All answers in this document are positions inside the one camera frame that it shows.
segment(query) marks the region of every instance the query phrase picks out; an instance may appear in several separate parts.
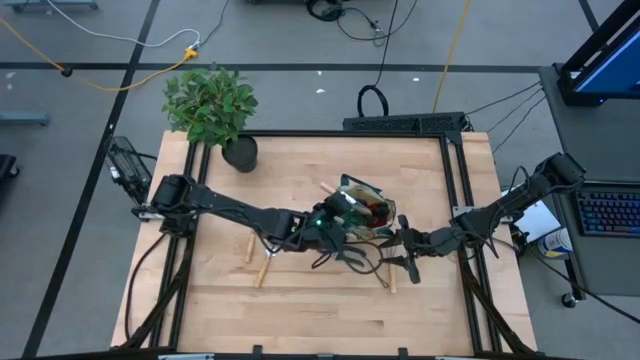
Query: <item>yellow cable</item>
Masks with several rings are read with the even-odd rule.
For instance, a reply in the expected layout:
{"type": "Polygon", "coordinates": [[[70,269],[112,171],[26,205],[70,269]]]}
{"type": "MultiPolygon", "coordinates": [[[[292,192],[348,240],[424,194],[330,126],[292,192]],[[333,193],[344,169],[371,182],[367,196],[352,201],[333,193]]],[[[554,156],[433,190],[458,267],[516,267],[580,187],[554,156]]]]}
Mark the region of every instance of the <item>yellow cable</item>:
{"type": "MultiPolygon", "coordinates": [[[[33,44],[31,44],[27,39],[25,39],[22,35],[20,35],[20,33],[18,31],[16,31],[16,29],[14,29],[11,25],[9,25],[9,23],[2,17],[0,17],[0,23],[2,23],[2,25],[4,25],[9,31],[11,31],[11,33],[18,38],[18,40],[20,40],[23,44],[27,45],[31,50],[33,50],[33,52],[35,52],[36,54],[38,54],[38,56],[40,56],[42,59],[44,59],[46,62],[48,62],[49,64],[51,64],[51,66],[55,67],[56,69],[60,70],[60,71],[65,71],[65,68],[56,63],[55,61],[51,60],[47,55],[45,55],[42,51],[38,50],[33,44]]],[[[193,59],[195,57],[198,57],[198,53],[191,49],[191,48],[187,48],[185,51],[185,55],[184,58],[182,58],[182,60],[180,60],[177,64],[170,66],[164,70],[160,70],[158,72],[155,72],[149,76],[147,76],[146,78],[144,78],[142,81],[139,81],[135,84],[126,86],[126,87],[122,87],[122,88],[105,88],[102,87],[100,85],[97,85],[81,76],[77,76],[78,79],[86,84],[89,85],[93,88],[96,88],[98,90],[102,90],[102,91],[108,91],[108,92],[120,92],[120,91],[125,91],[125,90],[129,90],[129,89],[133,89],[137,86],[140,86],[144,83],[146,83],[147,81],[153,79],[154,77],[160,75],[160,74],[164,74],[166,72],[169,72],[171,70],[174,70],[176,68],[178,68],[180,65],[184,64],[185,62],[189,61],[190,59],[193,59]]]]}
{"type": "Polygon", "coordinates": [[[458,38],[460,38],[460,33],[462,32],[464,21],[467,19],[467,15],[469,15],[469,6],[471,6],[471,0],[467,0],[467,3],[464,5],[464,13],[462,13],[462,17],[460,17],[460,24],[458,25],[458,30],[456,30],[456,35],[453,38],[453,43],[451,44],[451,49],[449,50],[449,57],[447,57],[447,62],[444,64],[444,71],[442,72],[442,77],[440,78],[440,84],[438,85],[438,92],[436,92],[436,99],[433,102],[434,113],[436,112],[436,109],[438,107],[438,98],[440,97],[440,91],[442,90],[444,79],[447,77],[447,71],[449,71],[449,64],[453,59],[453,52],[456,50],[456,46],[458,45],[458,38]]]}

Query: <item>keyboard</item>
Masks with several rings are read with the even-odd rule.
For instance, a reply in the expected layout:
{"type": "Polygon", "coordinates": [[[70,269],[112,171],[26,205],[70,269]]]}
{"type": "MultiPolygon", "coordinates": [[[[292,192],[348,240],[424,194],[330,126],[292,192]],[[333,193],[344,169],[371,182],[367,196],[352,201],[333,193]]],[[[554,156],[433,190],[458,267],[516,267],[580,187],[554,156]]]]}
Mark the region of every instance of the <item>keyboard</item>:
{"type": "Polygon", "coordinates": [[[640,238],[640,191],[575,193],[582,235],[640,238]]]}
{"type": "Polygon", "coordinates": [[[443,131],[464,131],[468,127],[463,112],[413,114],[344,119],[344,130],[383,131],[401,133],[441,133],[443,131]]]}

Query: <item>white paper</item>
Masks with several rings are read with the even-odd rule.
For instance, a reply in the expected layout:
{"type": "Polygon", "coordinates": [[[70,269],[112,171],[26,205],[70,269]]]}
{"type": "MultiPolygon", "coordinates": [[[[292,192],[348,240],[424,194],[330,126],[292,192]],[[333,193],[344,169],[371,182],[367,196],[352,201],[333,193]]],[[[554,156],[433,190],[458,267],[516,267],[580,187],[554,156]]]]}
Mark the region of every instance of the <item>white paper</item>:
{"type": "Polygon", "coordinates": [[[516,225],[522,232],[529,233],[527,242],[533,242],[560,229],[560,223],[542,200],[525,210],[524,216],[516,221],[516,225]]]}

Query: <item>computer monitor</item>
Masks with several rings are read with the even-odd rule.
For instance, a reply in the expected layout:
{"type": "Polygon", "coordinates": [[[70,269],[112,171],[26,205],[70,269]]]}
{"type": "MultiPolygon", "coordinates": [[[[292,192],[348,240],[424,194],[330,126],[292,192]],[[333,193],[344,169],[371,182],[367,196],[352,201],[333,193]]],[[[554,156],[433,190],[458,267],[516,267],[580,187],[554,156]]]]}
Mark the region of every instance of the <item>computer monitor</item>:
{"type": "Polygon", "coordinates": [[[640,1],[625,0],[569,61],[556,67],[567,105],[640,99],[639,11],[640,1]]]}

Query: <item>black plant pot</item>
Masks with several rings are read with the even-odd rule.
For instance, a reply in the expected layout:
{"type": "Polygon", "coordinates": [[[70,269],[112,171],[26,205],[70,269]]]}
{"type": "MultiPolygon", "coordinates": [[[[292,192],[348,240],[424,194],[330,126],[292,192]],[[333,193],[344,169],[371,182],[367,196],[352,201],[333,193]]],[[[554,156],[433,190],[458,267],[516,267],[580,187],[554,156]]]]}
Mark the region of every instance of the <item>black plant pot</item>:
{"type": "Polygon", "coordinates": [[[222,157],[229,165],[242,173],[253,171],[258,164],[258,144],[251,136],[238,136],[238,141],[229,139],[222,149],[222,157]]]}

